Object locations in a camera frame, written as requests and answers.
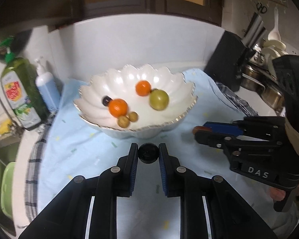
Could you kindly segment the dark plum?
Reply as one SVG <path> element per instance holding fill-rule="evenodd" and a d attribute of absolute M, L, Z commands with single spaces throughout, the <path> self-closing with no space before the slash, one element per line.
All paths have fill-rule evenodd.
<path fill-rule="evenodd" d="M 145 143 L 138 149 L 138 158 L 145 164 L 152 164 L 159 157 L 159 148 L 153 143 Z"/>

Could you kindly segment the yellow-brown spotted small fruit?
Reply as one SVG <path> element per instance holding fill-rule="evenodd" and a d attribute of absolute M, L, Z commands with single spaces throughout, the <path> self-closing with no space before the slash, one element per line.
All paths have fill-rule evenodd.
<path fill-rule="evenodd" d="M 130 125 L 130 120 L 127 116 L 120 116 L 117 118 L 117 124 L 121 128 L 127 128 Z"/>

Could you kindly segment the small brown longan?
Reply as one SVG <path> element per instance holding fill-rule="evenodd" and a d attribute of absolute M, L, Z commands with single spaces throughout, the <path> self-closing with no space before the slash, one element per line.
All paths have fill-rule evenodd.
<path fill-rule="evenodd" d="M 139 119 L 139 116 L 136 112 L 129 112 L 127 117 L 129 118 L 130 122 L 137 122 Z"/>

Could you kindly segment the orange tangerine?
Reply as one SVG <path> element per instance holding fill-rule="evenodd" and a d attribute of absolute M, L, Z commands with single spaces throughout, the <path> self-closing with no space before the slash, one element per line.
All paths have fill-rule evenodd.
<path fill-rule="evenodd" d="M 115 118 L 125 116 L 128 112 L 128 104 L 123 99 L 112 99 L 108 103 L 108 110 Z"/>
<path fill-rule="evenodd" d="M 151 92 L 151 85 L 148 81 L 141 80 L 136 84 L 135 89 L 138 96 L 148 96 Z"/>

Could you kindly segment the small dark blueberry grape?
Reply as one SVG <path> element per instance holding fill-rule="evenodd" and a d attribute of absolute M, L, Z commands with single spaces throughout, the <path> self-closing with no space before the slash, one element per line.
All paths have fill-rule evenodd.
<path fill-rule="evenodd" d="M 112 101 L 112 98 L 109 97 L 109 96 L 104 96 L 102 98 L 102 104 L 105 106 L 105 107 L 108 107 L 109 106 L 109 103 Z"/>

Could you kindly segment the large green citrus fruit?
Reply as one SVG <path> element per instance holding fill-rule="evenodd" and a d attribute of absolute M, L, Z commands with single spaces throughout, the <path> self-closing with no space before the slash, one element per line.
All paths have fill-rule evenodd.
<path fill-rule="evenodd" d="M 169 104 L 169 96 L 168 94 L 163 90 L 155 90 L 150 93 L 150 106 L 154 110 L 162 111 L 167 108 Z"/>

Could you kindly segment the stainless steel pot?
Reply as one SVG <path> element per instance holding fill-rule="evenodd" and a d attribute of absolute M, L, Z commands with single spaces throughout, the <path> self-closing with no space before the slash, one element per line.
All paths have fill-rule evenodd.
<path fill-rule="evenodd" d="M 256 92 L 263 102 L 279 115 L 284 106 L 284 96 L 278 84 L 265 71 L 255 66 L 245 65 L 241 72 L 240 86 Z"/>

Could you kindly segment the light blue cloth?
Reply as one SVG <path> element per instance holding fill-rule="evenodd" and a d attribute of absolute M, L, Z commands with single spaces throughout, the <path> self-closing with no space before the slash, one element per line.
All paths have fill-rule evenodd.
<path fill-rule="evenodd" d="M 275 238 L 255 184 L 289 209 L 299 155 L 282 117 L 247 117 L 199 69 L 128 66 L 64 86 L 21 238 Z"/>

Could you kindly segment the cream ceramic pot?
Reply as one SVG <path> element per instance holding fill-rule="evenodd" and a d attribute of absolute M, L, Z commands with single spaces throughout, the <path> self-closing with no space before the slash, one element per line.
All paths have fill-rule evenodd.
<path fill-rule="evenodd" d="M 267 66 L 270 66 L 274 59 L 287 55 L 286 45 L 279 40 L 267 40 L 263 44 L 261 54 L 264 55 Z"/>

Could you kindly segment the black knife block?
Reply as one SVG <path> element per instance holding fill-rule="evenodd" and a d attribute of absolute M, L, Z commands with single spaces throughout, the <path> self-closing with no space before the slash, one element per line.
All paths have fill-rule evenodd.
<path fill-rule="evenodd" d="M 215 82 L 222 83 L 237 92 L 242 81 L 242 67 L 255 55 L 254 49 L 246 47 L 238 35 L 225 31 L 207 62 L 204 72 Z"/>

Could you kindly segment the white ladle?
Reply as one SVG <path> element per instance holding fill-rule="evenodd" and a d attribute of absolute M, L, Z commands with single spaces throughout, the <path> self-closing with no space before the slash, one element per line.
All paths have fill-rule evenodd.
<path fill-rule="evenodd" d="M 269 32 L 267 39 L 281 41 L 281 36 L 279 32 L 279 11 L 277 7 L 274 8 L 274 27 Z"/>

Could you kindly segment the white scalloped ceramic bowl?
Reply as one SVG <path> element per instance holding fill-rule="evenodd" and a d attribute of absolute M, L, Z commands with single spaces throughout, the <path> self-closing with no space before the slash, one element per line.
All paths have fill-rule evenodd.
<path fill-rule="evenodd" d="M 165 91 L 169 96 L 166 109 L 156 111 L 147 96 L 136 93 L 136 84 L 146 80 L 152 88 Z M 88 85 L 79 88 L 79 98 L 73 101 L 79 117 L 90 127 L 118 139 L 135 137 L 148 139 L 160 132 L 175 129 L 197 103 L 195 84 L 186 81 L 181 72 L 171 73 L 163 66 L 158 69 L 149 64 L 139 68 L 125 65 L 122 69 L 109 69 L 91 77 Z M 119 127 L 117 119 L 103 105 L 103 97 L 122 99 L 128 109 L 138 114 L 138 120 L 127 128 Z"/>

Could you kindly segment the blue white pump bottle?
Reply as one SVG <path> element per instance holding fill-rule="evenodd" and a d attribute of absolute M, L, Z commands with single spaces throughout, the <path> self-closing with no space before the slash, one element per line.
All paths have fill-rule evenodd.
<path fill-rule="evenodd" d="M 51 113 L 55 113 L 59 109 L 61 96 L 55 83 L 54 76 L 45 69 L 40 61 L 40 58 L 37 58 L 35 62 L 37 72 L 35 84 L 48 110 Z"/>

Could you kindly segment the yellow sponge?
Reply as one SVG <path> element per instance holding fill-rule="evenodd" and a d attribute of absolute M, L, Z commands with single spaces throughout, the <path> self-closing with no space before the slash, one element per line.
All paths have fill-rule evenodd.
<path fill-rule="evenodd" d="M 0 125 L 0 135 L 7 134 L 11 131 L 12 121 L 10 119 L 6 119 Z"/>

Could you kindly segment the green dish soap bottle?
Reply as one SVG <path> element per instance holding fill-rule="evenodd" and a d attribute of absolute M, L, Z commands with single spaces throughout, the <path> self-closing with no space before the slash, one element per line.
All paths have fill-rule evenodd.
<path fill-rule="evenodd" d="M 16 56 L 11 50 L 12 41 L 9 37 L 0 42 L 0 48 L 6 48 L 6 66 L 0 82 L 14 115 L 23 128 L 30 131 L 48 119 L 49 111 L 35 84 L 35 67 L 28 59 Z"/>

